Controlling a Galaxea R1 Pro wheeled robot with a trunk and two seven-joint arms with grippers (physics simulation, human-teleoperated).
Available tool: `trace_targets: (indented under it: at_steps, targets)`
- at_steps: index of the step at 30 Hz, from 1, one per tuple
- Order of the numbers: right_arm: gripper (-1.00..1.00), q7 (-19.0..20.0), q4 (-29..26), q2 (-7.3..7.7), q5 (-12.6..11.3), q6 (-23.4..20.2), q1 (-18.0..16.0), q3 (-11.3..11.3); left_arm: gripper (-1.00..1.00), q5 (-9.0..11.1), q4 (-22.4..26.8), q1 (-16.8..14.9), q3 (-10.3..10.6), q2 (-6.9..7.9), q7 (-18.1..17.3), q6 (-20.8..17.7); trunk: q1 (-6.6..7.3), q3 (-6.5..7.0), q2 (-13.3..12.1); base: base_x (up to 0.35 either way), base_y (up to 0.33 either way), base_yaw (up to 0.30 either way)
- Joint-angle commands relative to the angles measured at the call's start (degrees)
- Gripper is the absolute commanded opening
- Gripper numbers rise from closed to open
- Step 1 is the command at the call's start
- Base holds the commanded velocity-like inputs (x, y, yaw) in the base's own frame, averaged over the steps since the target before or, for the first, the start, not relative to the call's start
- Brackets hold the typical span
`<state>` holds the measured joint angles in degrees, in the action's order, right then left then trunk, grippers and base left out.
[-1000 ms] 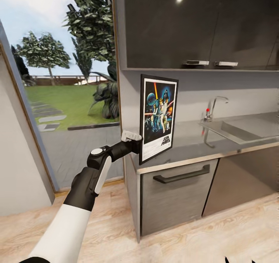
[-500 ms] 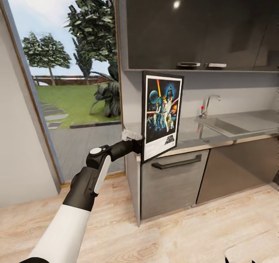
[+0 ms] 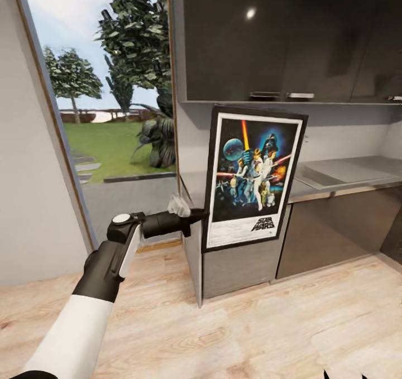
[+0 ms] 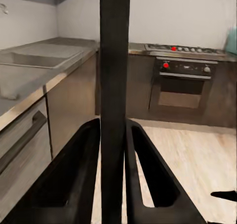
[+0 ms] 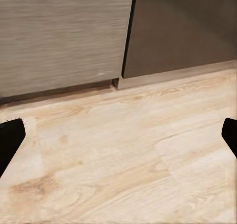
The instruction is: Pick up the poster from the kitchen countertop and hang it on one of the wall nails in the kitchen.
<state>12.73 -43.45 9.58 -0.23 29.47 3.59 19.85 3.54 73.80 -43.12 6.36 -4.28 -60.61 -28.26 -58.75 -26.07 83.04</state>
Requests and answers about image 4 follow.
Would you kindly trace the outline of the poster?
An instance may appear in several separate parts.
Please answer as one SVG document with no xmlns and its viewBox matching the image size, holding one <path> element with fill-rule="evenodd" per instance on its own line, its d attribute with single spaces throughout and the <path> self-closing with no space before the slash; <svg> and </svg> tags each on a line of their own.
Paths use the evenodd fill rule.
<svg viewBox="0 0 237 224">
<path fill-rule="evenodd" d="M 102 224 L 121 224 L 130 0 L 100 0 Z"/>
</svg>

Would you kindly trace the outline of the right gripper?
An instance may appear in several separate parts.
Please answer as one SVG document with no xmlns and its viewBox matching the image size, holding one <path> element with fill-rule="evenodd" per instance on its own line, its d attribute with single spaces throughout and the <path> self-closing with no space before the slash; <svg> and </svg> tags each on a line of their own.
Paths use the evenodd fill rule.
<svg viewBox="0 0 237 224">
<path fill-rule="evenodd" d="M 211 196 L 223 198 L 226 200 L 232 200 L 237 202 L 237 192 L 236 191 L 220 191 L 220 192 L 212 192 Z M 207 222 L 208 224 L 219 224 L 213 222 Z"/>
</svg>

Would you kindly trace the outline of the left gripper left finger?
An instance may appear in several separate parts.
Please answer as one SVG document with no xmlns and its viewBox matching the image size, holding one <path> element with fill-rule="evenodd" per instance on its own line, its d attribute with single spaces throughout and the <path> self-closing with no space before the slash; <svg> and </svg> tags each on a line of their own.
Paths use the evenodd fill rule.
<svg viewBox="0 0 237 224">
<path fill-rule="evenodd" d="M 100 137 L 83 124 L 0 224 L 91 224 Z"/>
</svg>

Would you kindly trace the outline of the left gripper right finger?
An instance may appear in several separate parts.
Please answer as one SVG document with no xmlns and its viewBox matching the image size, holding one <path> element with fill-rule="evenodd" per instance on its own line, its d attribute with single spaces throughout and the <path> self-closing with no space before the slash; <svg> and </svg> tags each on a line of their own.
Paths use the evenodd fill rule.
<svg viewBox="0 0 237 224">
<path fill-rule="evenodd" d="M 137 152 L 155 207 L 143 204 Z M 127 224 L 207 224 L 142 126 L 125 119 Z"/>
</svg>

